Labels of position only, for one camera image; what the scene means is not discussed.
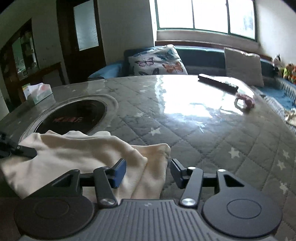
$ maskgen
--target white pillow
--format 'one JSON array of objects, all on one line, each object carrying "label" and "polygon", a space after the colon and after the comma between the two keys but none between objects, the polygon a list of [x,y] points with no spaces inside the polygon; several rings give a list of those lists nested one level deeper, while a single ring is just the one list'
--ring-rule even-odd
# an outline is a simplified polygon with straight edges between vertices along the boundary
[{"label": "white pillow", "polygon": [[264,87],[260,56],[236,49],[224,48],[226,75],[245,82],[248,86]]},{"label": "white pillow", "polygon": [[172,44],[135,54],[128,61],[134,75],[187,74]]}]

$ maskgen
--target white wall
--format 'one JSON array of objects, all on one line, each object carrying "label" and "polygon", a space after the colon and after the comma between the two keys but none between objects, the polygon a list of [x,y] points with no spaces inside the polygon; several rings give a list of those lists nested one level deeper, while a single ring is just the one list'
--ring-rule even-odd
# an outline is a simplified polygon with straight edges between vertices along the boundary
[{"label": "white wall", "polygon": [[106,63],[126,49],[154,46],[149,0],[98,0]]},{"label": "white wall", "polygon": [[[62,62],[65,80],[67,72],[62,55],[57,24],[56,0],[15,0],[0,14],[0,49],[29,19],[32,19],[33,39],[40,68]],[[0,70],[0,88],[8,93]]]},{"label": "white wall", "polygon": [[257,0],[262,53],[296,64],[296,13],[282,0]]},{"label": "white wall", "polygon": [[156,22],[156,8],[155,8],[155,0],[149,0],[150,3],[150,12],[151,12],[151,21],[152,21],[152,33],[153,33],[153,41],[157,40],[157,22]]}]

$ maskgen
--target stuffed toy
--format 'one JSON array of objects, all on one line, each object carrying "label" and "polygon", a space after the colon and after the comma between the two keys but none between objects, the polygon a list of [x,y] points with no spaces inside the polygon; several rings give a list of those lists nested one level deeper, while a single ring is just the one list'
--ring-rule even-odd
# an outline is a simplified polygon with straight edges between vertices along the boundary
[{"label": "stuffed toy", "polygon": [[279,69],[280,67],[282,67],[282,65],[281,65],[281,56],[278,54],[277,56],[275,56],[272,59],[272,62],[273,62],[275,74],[276,75],[279,75],[282,78],[283,77],[283,74],[281,73],[281,71]]},{"label": "stuffed toy", "polygon": [[281,78],[283,78],[284,77],[284,70],[285,70],[285,68],[283,68],[283,67],[281,67],[281,68],[279,68],[279,76],[281,77]]},{"label": "stuffed toy", "polygon": [[281,56],[278,54],[272,59],[274,66],[280,67],[281,66]]},{"label": "stuffed toy", "polygon": [[283,78],[286,80],[291,81],[292,78],[292,71],[294,69],[294,65],[293,64],[287,64],[284,68],[284,74],[283,74]]},{"label": "stuffed toy", "polygon": [[292,70],[291,82],[294,83],[294,84],[296,84],[296,66]]}]

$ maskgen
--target wooden door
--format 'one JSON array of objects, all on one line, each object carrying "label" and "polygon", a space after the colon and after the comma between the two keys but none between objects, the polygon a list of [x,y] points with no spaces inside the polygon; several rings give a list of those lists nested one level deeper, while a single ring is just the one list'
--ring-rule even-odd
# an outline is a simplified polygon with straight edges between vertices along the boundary
[{"label": "wooden door", "polygon": [[70,83],[106,66],[96,0],[57,0],[59,36]]}]

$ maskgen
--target window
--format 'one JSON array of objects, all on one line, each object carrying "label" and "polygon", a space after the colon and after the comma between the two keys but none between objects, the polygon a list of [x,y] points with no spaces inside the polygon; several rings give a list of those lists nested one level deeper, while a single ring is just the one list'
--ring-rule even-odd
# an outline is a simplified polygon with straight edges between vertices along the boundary
[{"label": "window", "polygon": [[214,31],[257,39],[255,0],[155,0],[158,29]]},{"label": "window", "polygon": [[93,0],[74,7],[74,20],[79,50],[99,46]]}]

